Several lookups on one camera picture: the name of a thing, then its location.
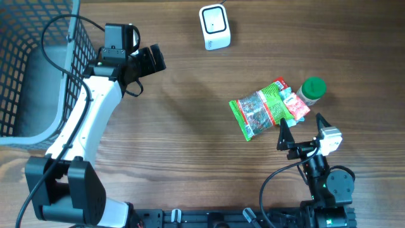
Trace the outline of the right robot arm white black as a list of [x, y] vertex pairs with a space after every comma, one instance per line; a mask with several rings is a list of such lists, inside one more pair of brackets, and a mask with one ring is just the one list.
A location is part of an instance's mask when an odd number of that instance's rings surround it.
[[311, 200], [302, 201], [296, 218], [298, 227], [356, 227], [352, 203], [355, 174], [342, 165], [330, 166], [327, 156], [342, 142], [340, 130], [330, 125], [321, 114], [316, 115], [318, 134], [312, 140], [295, 142], [287, 121], [280, 121], [277, 149], [287, 150], [289, 160], [302, 162], [302, 176], [311, 193]]

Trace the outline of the teal snack packet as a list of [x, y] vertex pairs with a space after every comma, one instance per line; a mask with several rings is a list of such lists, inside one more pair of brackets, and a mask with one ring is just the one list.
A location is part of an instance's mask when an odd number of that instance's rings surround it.
[[[290, 87], [279, 92], [279, 95], [280, 95], [282, 101], [284, 101], [291, 94], [292, 94], [292, 89]], [[291, 119], [291, 120], [287, 121], [287, 125], [289, 127], [293, 127], [293, 126], [297, 125], [299, 122], [303, 122], [303, 121], [305, 121], [304, 117], [300, 118], [299, 120]]]

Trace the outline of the red stick sachet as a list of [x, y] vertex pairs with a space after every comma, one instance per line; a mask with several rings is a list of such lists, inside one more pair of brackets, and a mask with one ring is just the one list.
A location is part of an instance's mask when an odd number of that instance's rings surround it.
[[280, 91], [287, 89], [289, 87], [287, 83], [284, 81], [283, 77], [278, 77], [273, 82], [276, 83]]

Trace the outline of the red tissue pack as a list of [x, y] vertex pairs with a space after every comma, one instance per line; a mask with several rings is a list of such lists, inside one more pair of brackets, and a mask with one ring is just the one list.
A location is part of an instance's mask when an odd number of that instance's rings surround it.
[[300, 120], [310, 112], [308, 106], [293, 92], [283, 100], [283, 103], [295, 121]]

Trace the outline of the green lid seasoning jar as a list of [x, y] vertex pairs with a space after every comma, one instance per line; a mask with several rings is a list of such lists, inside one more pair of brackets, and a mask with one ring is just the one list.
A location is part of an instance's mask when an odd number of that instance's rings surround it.
[[307, 105], [314, 105], [327, 91], [325, 81], [319, 77], [310, 77], [297, 91], [297, 96]]

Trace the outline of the green Haribo candy bag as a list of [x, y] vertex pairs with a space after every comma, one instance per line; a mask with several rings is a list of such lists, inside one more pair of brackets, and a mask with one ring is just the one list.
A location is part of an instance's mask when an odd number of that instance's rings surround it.
[[283, 118], [294, 119], [279, 92], [279, 86], [274, 82], [249, 96], [229, 102], [246, 141], [278, 125]]

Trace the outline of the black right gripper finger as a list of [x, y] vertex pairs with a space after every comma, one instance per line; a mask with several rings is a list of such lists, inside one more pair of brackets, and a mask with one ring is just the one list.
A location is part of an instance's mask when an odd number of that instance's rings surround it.
[[287, 125], [286, 119], [282, 118], [280, 121], [280, 133], [277, 142], [277, 150], [284, 151], [293, 148], [295, 140]]
[[326, 119], [322, 116], [321, 113], [316, 114], [316, 124], [318, 130], [321, 130], [322, 128], [326, 127], [331, 127], [331, 125], [326, 121]]

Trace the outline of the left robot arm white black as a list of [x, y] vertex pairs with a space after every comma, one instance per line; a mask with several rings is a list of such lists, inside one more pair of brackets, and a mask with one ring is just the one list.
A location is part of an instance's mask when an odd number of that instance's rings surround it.
[[131, 83], [165, 69], [158, 45], [140, 46], [132, 24], [104, 27], [101, 56], [76, 76], [80, 95], [63, 130], [42, 157], [25, 166], [26, 204], [39, 220], [75, 227], [142, 227], [132, 204], [108, 198], [94, 169], [106, 125]]

